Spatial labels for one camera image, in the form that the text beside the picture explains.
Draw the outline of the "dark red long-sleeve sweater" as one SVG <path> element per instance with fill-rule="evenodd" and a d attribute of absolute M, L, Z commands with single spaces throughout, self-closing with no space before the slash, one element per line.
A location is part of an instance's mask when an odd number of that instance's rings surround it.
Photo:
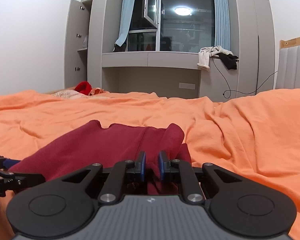
<path fill-rule="evenodd" d="M 146 170 L 152 173 L 148 194 L 177 193 L 175 185 L 160 182 L 159 153 L 165 151 L 169 159 L 191 162 L 189 149 L 183 142 L 184 132 L 176 124 L 168 128 L 132 127 L 111 124 L 102 128 L 98 120 L 68 132 L 35 154 L 13 165 L 9 171 L 40 173 L 46 180 L 69 174 L 93 163 L 105 168 L 119 161 L 135 160 L 141 151 L 146 154 Z"/>

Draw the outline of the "orange bed duvet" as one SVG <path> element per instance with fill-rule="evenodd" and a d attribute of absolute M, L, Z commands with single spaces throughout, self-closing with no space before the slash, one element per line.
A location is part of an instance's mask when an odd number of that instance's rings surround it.
<path fill-rule="evenodd" d="M 90 120 L 166 128 L 185 134 L 193 165 L 215 163 L 289 195 L 300 239 L 300 89 L 279 89 L 227 102 L 105 92 L 72 99 L 32 90 L 0 96 L 0 155 L 24 159 Z"/>

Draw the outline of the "floral pink cloth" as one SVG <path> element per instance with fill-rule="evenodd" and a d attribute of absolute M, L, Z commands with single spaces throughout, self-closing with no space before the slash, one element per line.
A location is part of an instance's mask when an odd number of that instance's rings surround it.
<path fill-rule="evenodd" d="M 79 99 L 79 98 L 89 98 L 88 95 L 84 95 L 72 89 L 60 90 L 51 94 L 52 96 L 63 98 L 63 99 Z"/>

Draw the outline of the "bright red cloth item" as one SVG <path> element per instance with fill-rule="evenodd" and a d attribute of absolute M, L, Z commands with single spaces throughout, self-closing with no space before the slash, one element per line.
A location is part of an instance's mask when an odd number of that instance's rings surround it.
<path fill-rule="evenodd" d="M 81 94 L 89 95 L 92 90 L 92 86 L 88 81 L 82 81 L 74 88 L 74 90 Z"/>

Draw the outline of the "grey window desk unit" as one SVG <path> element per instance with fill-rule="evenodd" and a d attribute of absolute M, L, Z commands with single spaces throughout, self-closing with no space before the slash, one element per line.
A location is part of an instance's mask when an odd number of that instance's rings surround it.
<path fill-rule="evenodd" d="M 194 53 L 135 51 L 102 54 L 102 88 L 113 93 L 155 92 L 167 98 L 199 96 L 200 70 Z M 196 89 L 180 89 L 179 83 Z"/>

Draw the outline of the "black garment on sill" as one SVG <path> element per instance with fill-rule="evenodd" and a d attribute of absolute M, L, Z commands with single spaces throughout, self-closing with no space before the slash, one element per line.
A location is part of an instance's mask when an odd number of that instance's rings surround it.
<path fill-rule="evenodd" d="M 218 53 L 218 57 L 228 70 L 237 70 L 237 60 L 239 59 L 236 55 Z"/>

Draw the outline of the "right light blue curtain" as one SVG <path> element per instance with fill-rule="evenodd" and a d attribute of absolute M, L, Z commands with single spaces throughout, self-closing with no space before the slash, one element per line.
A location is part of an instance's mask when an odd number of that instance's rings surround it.
<path fill-rule="evenodd" d="M 231 48 L 230 14 L 228 0 L 214 0 L 215 5 L 215 46 L 226 50 Z"/>

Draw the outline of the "light blue curtain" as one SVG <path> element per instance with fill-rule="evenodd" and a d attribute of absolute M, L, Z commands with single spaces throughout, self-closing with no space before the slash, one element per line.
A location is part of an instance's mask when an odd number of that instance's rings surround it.
<path fill-rule="evenodd" d="M 122 0 L 119 36 L 115 45 L 121 47 L 128 36 L 135 0 Z"/>
<path fill-rule="evenodd" d="M 226 50 L 231 48 L 230 14 L 228 0 L 214 0 L 215 5 L 215 46 Z"/>

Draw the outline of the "right grey wardrobe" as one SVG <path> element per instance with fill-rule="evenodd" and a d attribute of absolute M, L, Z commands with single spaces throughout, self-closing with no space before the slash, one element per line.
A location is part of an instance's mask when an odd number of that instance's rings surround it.
<path fill-rule="evenodd" d="M 271 90 L 275 38 L 269 0 L 228 0 L 231 51 L 239 57 L 235 97 Z"/>

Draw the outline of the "open grey wardrobe door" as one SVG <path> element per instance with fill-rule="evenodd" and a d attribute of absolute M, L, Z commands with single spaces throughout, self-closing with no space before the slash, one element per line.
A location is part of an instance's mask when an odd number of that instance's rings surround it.
<path fill-rule="evenodd" d="M 88 34 L 93 0 L 71 0 L 64 48 L 64 86 L 75 87 L 87 79 Z"/>

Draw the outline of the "open window sash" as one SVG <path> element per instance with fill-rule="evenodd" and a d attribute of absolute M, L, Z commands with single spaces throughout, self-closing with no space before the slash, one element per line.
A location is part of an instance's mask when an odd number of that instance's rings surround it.
<path fill-rule="evenodd" d="M 158 27 L 158 0 L 143 0 L 142 17 L 154 28 Z"/>

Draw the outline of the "left light blue curtain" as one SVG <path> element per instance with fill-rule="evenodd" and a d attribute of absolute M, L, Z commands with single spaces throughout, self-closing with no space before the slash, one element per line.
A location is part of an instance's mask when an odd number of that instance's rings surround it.
<path fill-rule="evenodd" d="M 122 0 L 119 36 L 115 45 L 121 47 L 128 36 L 135 0 Z"/>

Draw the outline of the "white wall socket plate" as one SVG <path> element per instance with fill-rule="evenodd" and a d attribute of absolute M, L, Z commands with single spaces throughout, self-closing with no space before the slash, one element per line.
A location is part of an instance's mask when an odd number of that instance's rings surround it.
<path fill-rule="evenodd" d="M 190 89 L 190 90 L 195 90 L 195 89 L 196 89 L 196 84 L 195 84 L 195 83 L 184 83 L 184 82 L 180 82 L 180 83 L 179 83 L 179 88 L 180 88 L 180 89 Z"/>

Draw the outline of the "padded headboard with wood rail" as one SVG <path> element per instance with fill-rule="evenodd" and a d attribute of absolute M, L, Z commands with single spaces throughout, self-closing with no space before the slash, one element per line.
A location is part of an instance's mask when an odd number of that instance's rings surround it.
<path fill-rule="evenodd" d="M 300 88 L 300 37 L 280 41 L 276 89 Z"/>

